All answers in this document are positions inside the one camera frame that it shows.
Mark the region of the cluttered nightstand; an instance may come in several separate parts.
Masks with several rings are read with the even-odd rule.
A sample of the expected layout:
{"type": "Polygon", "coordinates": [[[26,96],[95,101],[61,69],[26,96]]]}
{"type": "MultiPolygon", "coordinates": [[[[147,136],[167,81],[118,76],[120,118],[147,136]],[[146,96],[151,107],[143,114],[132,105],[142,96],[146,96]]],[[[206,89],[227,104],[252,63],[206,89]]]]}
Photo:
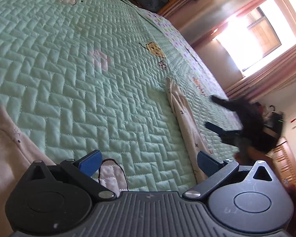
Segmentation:
{"type": "Polygon", "coordinates": [[[264,133],[275,139],[279,139],[285,122],[284,113],[276,112],[276,107],[274,105],[262,105],[257,102],[256,106],[264,120],[264,133]]]}

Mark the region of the wooden headboard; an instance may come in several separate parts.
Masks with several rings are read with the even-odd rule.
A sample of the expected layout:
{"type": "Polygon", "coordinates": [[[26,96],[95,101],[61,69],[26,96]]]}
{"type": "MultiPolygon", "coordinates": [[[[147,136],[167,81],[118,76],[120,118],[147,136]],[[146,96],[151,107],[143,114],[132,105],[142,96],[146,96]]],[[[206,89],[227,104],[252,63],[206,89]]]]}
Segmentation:
{"type": "Polygon", "coordinates": [[[280,179],[285,186],[293,184],[296,187],[296,159],[285,137],[281,137],[276,147],[270,152],[280,179]]]}

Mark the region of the green quilted bee bedspread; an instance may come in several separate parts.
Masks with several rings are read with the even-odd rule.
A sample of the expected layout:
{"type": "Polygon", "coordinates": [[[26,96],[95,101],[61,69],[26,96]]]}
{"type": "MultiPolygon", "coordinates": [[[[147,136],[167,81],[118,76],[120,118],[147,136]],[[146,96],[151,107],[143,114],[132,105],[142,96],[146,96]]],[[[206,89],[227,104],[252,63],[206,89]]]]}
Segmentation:
{"type": "Polygon", "coordinates": [[[207,130],[237,117],[179,31],[127,0],[0,0],[0,106],[50,159],[98,149],[124,169],[130,190],[182,192],[195,170],[172,113],[166,79],[186,97],[205,148],[237,149],[207,130]]]}

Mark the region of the pink window curtains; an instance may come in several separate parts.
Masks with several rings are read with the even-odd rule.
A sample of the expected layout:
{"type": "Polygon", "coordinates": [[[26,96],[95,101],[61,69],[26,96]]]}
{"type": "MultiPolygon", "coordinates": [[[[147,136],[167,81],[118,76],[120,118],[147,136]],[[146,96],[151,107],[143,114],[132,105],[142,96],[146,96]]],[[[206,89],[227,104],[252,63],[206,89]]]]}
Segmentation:
{"type": "Polygon", "coordinates": [[[291,0],[179,0],[164,13],[230,98],[296,82],[291,0]]]}

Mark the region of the beige smiley print baby garment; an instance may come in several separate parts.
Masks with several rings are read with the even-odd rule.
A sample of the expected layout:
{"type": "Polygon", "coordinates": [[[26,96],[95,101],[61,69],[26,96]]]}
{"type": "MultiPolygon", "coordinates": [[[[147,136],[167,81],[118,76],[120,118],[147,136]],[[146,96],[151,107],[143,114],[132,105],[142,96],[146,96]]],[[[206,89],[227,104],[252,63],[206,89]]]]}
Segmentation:
{"type": "MultiPolygon", "coordinates": [[[[167,78],[166,81],[169,104],[179,123],[195,178],[200,183],[206,176],[198,168],[197,154],[201,150],[208,151],[208,148],[201,131],[197,128],[186,97],[172,79],[167,78]]],[[[5,214],[5,204],[21,176],[35,160],[41,160],[46,165],[55,164],[21,132],[6,108],[0,106],[0,236],[9,236],[12,233],[5,214]]]]}

